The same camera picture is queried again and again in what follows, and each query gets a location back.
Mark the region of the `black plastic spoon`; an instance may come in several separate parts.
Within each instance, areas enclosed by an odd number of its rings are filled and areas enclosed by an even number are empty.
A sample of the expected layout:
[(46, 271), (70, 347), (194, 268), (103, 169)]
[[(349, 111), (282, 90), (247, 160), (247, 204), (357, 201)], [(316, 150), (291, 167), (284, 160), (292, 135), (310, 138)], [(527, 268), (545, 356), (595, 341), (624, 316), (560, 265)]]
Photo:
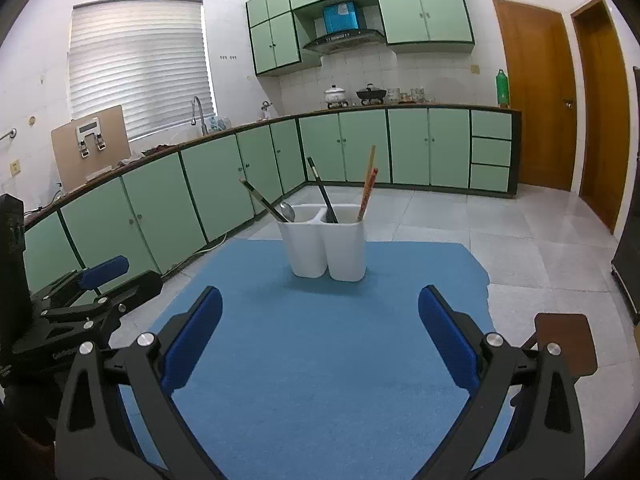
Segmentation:
[(239, 181), (244, 186), (244, 188), (247, 189), (247, 192), (250, 193), (250, 196), (252, 196), (255, 200), (257, 200), (258, 203), (260, 203), (265, 208), (265, 210), (268, 211), (273, 216), (273, 218), (275, 218), (277, 221), (281, 223), (288, 223), (288, 219), (285, 218), (285, 216), (281, 214), (280, 211), (274, 208), (268, 202), (268, 200), (266, 200), (265, 197), (262, 196), (262, 194), (260, 194), (256, 190), (256, 188), (254, 188), (254, 186), (250, 184), (250, 182), (248, 182), (246, 179), (243, 179), (243, 178), (239, 178)]

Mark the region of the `black chopstick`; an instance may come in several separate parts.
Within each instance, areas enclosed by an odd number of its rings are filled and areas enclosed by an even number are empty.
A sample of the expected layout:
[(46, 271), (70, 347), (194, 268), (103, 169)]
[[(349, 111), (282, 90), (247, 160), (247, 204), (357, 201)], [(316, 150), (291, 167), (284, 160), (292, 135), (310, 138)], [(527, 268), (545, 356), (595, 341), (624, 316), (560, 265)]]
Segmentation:
[(338, 223), (337, 216), (335, 214), (333, 205), (329, 198), (329, 194), (328, 192), (326, 192), (326, 187), (324, 186), (322, 179), (320, 178), (320, 174), (318, 173), (317, 166), (314, 163), (314, 160), (312, 159), (311, 156), (307, 157), (307, 162), (308, 162), (309, 168), (311, 169), (312, 174), (314, 175), (314, 182), (316, 182), (316, 185), (318, 186), (318, 189), (324, 200), (324, 203), (326, 204), (326, 222), (337, 224)]

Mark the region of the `red patterned chopstick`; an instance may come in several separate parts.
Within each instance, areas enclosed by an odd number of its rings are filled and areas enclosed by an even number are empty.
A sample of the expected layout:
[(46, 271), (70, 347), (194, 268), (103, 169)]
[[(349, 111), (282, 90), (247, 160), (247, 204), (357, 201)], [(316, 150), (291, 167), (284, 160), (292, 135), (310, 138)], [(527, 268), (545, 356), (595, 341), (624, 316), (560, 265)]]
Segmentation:
[(376, 177), (378, 176), (378, 168), (373, 168), (368, 175), (367, 181), (363, 187), (363, 193), (361, 197), (360, 208), (358, 211), (357, 221), (360, 222), (363, 220), (364, 215), (366, 214), (368, 203), (370, 200), (370, 196), (375, 186)]

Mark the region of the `light bamboo chopstick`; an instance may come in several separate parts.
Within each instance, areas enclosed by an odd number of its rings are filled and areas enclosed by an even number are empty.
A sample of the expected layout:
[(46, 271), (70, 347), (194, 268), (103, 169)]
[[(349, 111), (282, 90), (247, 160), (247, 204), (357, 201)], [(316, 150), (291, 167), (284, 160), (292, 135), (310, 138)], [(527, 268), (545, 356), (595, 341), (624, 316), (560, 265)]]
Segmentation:
[(364, 176), (363, 186), (367, 181), (367, 178), (368, 178), (368, 175), (370, 174), (370, 171), (374, 168), (373, 166), (374, 166), (374, 161), (375, 161), (375, 153), (376, 153), (376, 145), (372, 144), (371, 148), (370, 148), (370, 152), (369, 152), (367, 171), (366, 171), (366, 175)]

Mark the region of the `metal spoon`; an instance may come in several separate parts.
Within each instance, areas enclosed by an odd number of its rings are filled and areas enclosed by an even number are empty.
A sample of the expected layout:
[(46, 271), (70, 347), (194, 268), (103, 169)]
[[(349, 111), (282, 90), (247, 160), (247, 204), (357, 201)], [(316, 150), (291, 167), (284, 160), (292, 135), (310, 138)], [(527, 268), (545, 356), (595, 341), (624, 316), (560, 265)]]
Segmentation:
[(279, 205), (280, 213), (287, 222), (295, 221), (295, 210), (289, 203), (282, 202)]

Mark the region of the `green lower kitchen cabinets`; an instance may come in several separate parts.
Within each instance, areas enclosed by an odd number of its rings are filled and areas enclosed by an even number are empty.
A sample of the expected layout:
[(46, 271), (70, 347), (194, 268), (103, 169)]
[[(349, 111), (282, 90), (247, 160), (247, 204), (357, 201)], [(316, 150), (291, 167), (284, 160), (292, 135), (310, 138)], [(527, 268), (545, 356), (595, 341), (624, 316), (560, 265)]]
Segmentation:
[(522, 116), (490, 106), (372, 106), (256, 122), (142, 157), (29, 217), (31, 290), (116, 256), (131, 274), (168, 274), (262, 216), (239, 178), (269, 203), (314, 182), (360, 185), (369, 152), (380, 188), (512, 197)]

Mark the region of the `brown wooden stool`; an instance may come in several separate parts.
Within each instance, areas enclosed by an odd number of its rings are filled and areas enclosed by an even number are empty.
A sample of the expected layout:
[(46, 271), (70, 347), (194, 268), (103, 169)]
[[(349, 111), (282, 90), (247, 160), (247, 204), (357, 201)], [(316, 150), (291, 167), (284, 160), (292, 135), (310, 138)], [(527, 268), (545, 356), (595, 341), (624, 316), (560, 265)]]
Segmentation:
[(539, 312), (534, 324), (535, 331), (522, 344), (523, 349), (541, 350), (548, 344), (556, 344), (575, 379), (591, 376), (598, 370), (596, 348), (584, 314)]

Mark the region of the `chrome sink faucet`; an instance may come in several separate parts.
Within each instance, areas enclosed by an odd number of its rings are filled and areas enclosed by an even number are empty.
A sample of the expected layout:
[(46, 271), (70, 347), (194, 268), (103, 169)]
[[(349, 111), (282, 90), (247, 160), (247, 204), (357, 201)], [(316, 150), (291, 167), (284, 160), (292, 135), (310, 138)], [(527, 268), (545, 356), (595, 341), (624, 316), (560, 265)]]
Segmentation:
[(202, 102), (198, 96), (194, 96), (191, 100), (191, 126), (199, 126), (201, 136), (207, 136), (207, 126), (204, 116), (204, 110), (202, 107)]

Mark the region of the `black glass cabinet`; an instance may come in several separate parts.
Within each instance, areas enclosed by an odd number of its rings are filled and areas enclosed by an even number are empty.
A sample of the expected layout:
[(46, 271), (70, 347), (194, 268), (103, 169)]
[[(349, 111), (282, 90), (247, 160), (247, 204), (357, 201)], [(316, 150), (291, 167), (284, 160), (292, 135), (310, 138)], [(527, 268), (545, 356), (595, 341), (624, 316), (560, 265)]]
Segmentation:
[(612, 260), (612, 275), (624, 292), (634, 325), (639, 324), (639, 222), (639, 169), (636, 169), (627, 220)]

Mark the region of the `white window blind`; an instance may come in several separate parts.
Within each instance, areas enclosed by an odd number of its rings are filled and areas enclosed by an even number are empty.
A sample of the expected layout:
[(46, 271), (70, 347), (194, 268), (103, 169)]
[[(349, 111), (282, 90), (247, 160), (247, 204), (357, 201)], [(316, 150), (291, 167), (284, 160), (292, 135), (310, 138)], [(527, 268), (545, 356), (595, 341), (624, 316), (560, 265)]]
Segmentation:
[(191, 121), (198, 96), (216, 112), (200, 0), (74, 6), (68, 97), (74, 119), (120, 105), (130, 139)]

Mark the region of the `white cooking pot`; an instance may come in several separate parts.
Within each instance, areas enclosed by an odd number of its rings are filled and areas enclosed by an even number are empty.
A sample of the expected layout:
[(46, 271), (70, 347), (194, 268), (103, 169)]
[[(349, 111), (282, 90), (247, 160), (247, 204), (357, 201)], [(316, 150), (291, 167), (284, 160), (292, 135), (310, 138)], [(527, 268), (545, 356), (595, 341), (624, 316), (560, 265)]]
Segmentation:
[(324, 92), (324, 100), (326, 101), (326, 107), (329, 110), (348, 107), (348, 99), (345, 90), (337, 87), (336, 84), (332, 84), (329, 89), (326, 89)]

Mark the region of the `black wok pan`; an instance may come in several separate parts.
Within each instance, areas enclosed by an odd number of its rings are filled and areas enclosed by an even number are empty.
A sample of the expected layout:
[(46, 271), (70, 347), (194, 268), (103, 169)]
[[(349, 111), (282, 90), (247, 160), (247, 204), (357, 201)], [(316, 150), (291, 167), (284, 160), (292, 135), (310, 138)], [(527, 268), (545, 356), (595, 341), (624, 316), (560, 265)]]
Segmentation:
[(366, 88), (356, 92), (356, 96), (360, 99), (362, 106), (383, 105), (386, 94), (386, 89), (375, 87), (374, 84), (367, 84)]

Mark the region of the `wooden door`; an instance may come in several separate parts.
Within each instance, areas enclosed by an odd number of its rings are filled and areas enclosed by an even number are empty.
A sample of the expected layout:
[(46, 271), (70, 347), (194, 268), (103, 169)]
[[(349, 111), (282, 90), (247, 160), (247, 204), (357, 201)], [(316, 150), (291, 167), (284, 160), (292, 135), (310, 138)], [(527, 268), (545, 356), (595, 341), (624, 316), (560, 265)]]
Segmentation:
[(614, 231), (624, 196), (630, 114), (626, 67), (605, 0), (572, 14), (585, 85), (586, 142), (579, 196)]
[(494, 6), (510, 104), (522, 113), (518, 180), (568, 191), (577, 142), (576, 84), (562, 15), (509, 0)]

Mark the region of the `black range hood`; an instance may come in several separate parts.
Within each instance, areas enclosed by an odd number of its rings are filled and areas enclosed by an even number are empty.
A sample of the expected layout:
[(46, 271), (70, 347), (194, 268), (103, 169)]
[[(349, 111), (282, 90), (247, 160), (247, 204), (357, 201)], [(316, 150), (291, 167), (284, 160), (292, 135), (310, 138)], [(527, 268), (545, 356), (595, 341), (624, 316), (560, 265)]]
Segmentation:
[(320, 55), (355, 49), (364, 44), (385, 44), (386, 38), (376, 29), (349, 29), (332, 32), (304, 45), (305, 50)]

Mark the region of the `left wooden door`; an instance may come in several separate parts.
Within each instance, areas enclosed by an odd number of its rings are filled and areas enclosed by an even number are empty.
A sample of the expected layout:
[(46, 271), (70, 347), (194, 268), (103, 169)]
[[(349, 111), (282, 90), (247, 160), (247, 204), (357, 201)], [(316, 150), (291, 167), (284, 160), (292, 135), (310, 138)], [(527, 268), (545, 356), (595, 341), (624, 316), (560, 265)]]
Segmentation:
[(494, 6), (510, 104), (522, 113), (518, 180), (568, 191), (577, 142), (576, 84), (562, 15), (509, 0)]

